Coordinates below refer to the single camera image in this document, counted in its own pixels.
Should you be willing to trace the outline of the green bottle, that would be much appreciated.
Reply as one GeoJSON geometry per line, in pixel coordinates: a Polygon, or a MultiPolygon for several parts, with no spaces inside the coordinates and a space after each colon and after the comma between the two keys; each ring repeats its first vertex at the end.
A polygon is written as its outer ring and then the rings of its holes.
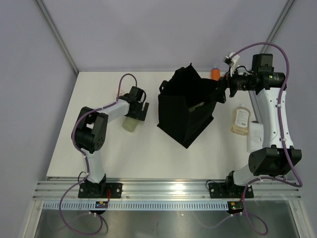
{"type": "Polygon", "coordinates": [[[128,132],[134,132],[138,123],[137,119],[126,117],[121,126],[128,132]]]}
{"type": "Polygon", "coordinates": [[[201,103],[198,103],[192,107],[190,107],[188,109],[189,113],[192,113],[194,112],[195,110],[201,110],[201,109],[204,109],[206,107],[207,103],[206,102],[201,102],[201,103]]]}

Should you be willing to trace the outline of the amber liquid soap bottle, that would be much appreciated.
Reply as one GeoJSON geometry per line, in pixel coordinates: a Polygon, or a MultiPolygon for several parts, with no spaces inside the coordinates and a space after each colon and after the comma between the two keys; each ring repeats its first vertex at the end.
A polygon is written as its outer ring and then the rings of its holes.
{"type": "Polygon", "coordinates": [[[251,112],[244,104],[239,105],[233,111],[231,131],[235,134],[246,136],[249,132],[249,120],[251,112]]]}

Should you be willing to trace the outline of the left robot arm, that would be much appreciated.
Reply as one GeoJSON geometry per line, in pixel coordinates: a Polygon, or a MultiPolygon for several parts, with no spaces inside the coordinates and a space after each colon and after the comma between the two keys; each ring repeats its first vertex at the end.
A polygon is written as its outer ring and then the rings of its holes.
{"type": "Polygon", "coordinates": [[[101,148],[106,140],[107,125],[125,116],[122,127],[134,132],[145,121],[149,103],[146,92],[136,86],[116,101],[98,109],[83,107],[71,134],[74,147],[83,154],[86,175],[79,180],[79,198],[121,198],[122,184],[108,182],[102,168],[101,148]]]}

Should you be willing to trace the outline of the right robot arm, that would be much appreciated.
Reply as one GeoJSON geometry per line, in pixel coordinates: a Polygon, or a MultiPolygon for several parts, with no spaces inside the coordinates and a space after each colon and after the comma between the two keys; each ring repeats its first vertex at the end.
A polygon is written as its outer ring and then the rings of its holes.
{"type": "Polygon", "coordinates": [[[211,182],[211,198],[252,198],[252,184],[260,181],[278,181],[290,186],[301,187],[302,183],[281,179],[302,158],[302,151],[295,149],[289,134],[285,101],[286,82],[289,73],[276,72],[272,54],[253,55],[251,71],[238,73],[235,54],[225,59],[229,70],[218,81],[216,92],[225,96],[229,89],[232,98],[237,91],[253,91],[258,103],[263,126],[263,141],[254,148],[243,168],[231,171],[224,182],[211,182]]]}

